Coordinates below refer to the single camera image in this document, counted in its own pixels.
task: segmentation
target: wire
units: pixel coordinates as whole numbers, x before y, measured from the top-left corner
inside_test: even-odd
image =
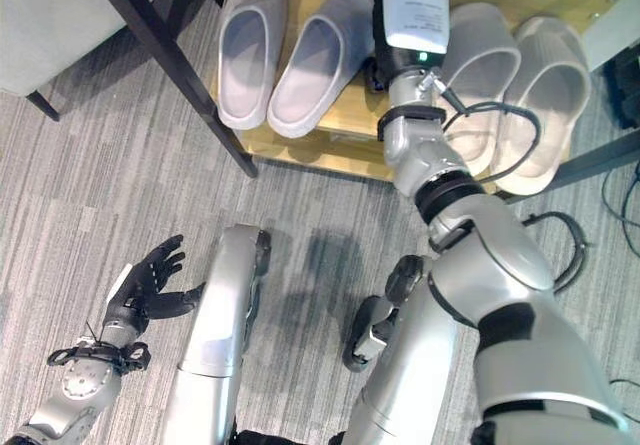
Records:
[[[587,263],[587,242],[586,235],[580,224],[571,215],[564,212],[545,212],[540,215],[530,215],[529,218],[522,222],[525,227],[534,225],[548,218],[557,218],[561,220],[569,229],[571,238],[573,238],[573,256],[567,268],[555,279],[553,293],[558,294],[573,285],[582,275],[584,267]]]
[[[607,211],[622,224],[622,233],[624,234],[624,239],[626,240],[627,245],[631,250],[631,253],[633,253],[636,257],[640,258],[640,248],[638,248],[638,246],[636,246],[633,243],[633,239],[631,237],[630,228],[629,228],[629,227],[640,227],[640,223],[630,220],[627,217],[627,211],[629,209],[629,203],[631,202],[633,191],[635,190],[636,186],[640,184],[640,162],[636,164],[636,168],[634,171],[634,176],[631,180],[631,184],[629,185],[629,188],[627,189],[627,193],[625,194],[622,200],[622,209],[620,213],[616,212],[611,206],[611,204],[609,203],[609,201],[607,200],[607,184],[609,183],[609,177],[611,177],[611,172],[613,172],[613,170],[610,170],[609,173],[607,173],[607,175],[604,178],[604,181],[602,182],[602,188],[600,189],[602,203],[604,203],[604,206],[606,207]]]
[[[453,93],[453,90],[449,88],[449,91],[455,97],[455,93]],[[540,120],[538,119],[538,116],[535,113],[533,113],[531,110],[528,110],[522,107],[516,107],[515,105],[508,105],[503,102],[491,102],[491,101],[473,104],[469,107],[466,107],[466,110],[464,112],[458,111],[458,113],[456,113],[453,117],[451,117],[451,119],[449,119],[449,121],[445,124],[442,130],[443,132],[446,132],[449,129],[449,127],[451,127],[451,125],[453,125],[454,122],[462,116],[468,117],[469,115],[472,115],[474,113],[483,113],[483,112],[492,112],[492,111],[502,111],[505,113],[513,113],[514,115],[519,115],[523,118],[526,118],[531,122],[531,124],[535,128],[535,136],[533,137],[533,141],[531,142],[531,145],[529,146],[527,151],[524,153],[524,155],[520,159],[518,159],[518,161],[516,161],[509,168],[501,172],[495,173],[489,177],[485,177],[478,180],[478,183],[494,182],[503,177],[506,177],[510,173],[513,173],[518,167],[520,167],[520,165],[522,165],[525,161],[529,159],[531,154],[533,154],[533,151],[540,144],[540,139],[542,136],[542,125],[540,125]]]
[[[640,388],[640,383],[629,380],[628,378],[615,378],[609,381],[609,385],[615,385],[616,383],[625,383],[627,385],[633,385],[634,387]],[[622,412],[622,414],[632,422],[640,424],[640,419],[634,417],[633,415],[630,415],[627,412]]]

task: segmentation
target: wooden shelf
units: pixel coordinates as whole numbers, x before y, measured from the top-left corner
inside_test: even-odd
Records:
[[[378,180],[389,181],[393,177],[384,164],[382,143],[376,140],[358,140],[321,130],[288,139],[265,124],[242,132],[240,141],[249,153],[260,157]]]
[[[291,56],[305,20],[324,1],[288,0],[289,19],[276,79]],[[451,0],[451,5],[474,1],[497,5],[512,28],[531,16],[544,14],[558,16],[578,31],[590,25],[594,13],[603,14],[614,3],[613,0]],[[215,80],[212,89],[215,96]],[[388,107],[386,94],[369,93],[362,74],[358,74],[324,115],[318,130],[307,137],[287,140],[264,124],[244,132],[241,141],[250,153],[259,156],[389,180],[391,171],[384,166],[382,146],[375,142],[378,119]]]

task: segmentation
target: slipper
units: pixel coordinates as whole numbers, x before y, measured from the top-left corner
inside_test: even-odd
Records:
[[[282,48],[287,0],[228,0],[218,48],[220,119],[236,130],[262,124]]]
[[[562,20],[531,18],[515,38],[522,64],[505,100],[533,111],[542,135],[532,155],[496,185],[516,195],[532,195],[544,190],[558,170],[576,120],[589,100],[591,81],[580,36]],[[534,129],[526,119],[503,115],[492,173],[521,158],[533,137]]]
[[[500,101],[520,66],[520,50],[500,10],[488,3],[469,3],[451,12],[449,47],[442,78],[465,106]],[[456,112],[443,98],[438,106],[453,117]],[[460,117],[447,130],[453,149],[472,175],[491,163],[496,147],[500,112]]]
[[[288,138],[315,128],[373,52],[373,0],[327,0],[305,22],[267,120]]]

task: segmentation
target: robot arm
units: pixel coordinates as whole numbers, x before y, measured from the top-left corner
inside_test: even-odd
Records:
[[[140,263],[127,265],[108,299],[100,337],[82,336],[75,347],[58,350],[49,365],[65,365],[62,381],[5,445],[66,445],[81,443],[100,413],[120,393],[122,376],[145,370],[151,355],[136,342],[149,320],[188,313],[198,303],[202,286],[188,292],[159,292],[184,253],[173,254],[182,242],[175,236],[155,248]]]
[[[437,83],[442,51],[398,51],[383,26],[393,0],[375,1],[376,78],[391,99],[379,122],[385,160],[440,253],[426,274],[428,290],[454,319],[480,333],[475,381],[484,422],[472,444],[633,443],[601,368],[562,317],[545,258],[446,142],[443,112],[432,107],[433,94],[446,90]],[[447,2],[440,3],[446,9],[440,18],[441,30],[448,31]]]

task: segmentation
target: striped carpet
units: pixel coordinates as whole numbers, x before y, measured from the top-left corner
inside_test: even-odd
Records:
[[[180,37],[205,83],[215,67],[217,23],[208,1]],[[344,429],[366,380],[340,363],[357,305],[382,291],[400,256],[428,249],[411,204],[389,184],[273,162],[258,161],[260,177],[246,178],[127,31],[42,91],[62,112],[60,123],[23,99],[0,96],[0,440],[51,394],[62,370],[47,368],[46,356],[73,344],[85,320],[98,325],[107,290],[126,262],[183,233],[186,266],[169,289],[190,288],[206,275],[222,229],[236,222],[273,234],[271,271],[245,361],[241,428],[312,445]],[[595,75],[573,153],[620,133]],[[631,172],[615,172],[614,202]],[[608,376],[638,380],[640,260],[605,212],[601,182],[595,177],[528,199],[514,211],[525,217],[562,210],[585,227],[591,260],[560,304]],[[560,269],[570,254],[565,230],[549,222],[532,233]],[[190,317],[151,324],[144,335],[150,368],[125,378],[86,443],[158,442],[189,326]],[[476,345],[475,332],[461,330],[434,443],[467,443],[478,424]],[[640,412],[640,393],[616,390],[630,411]]]

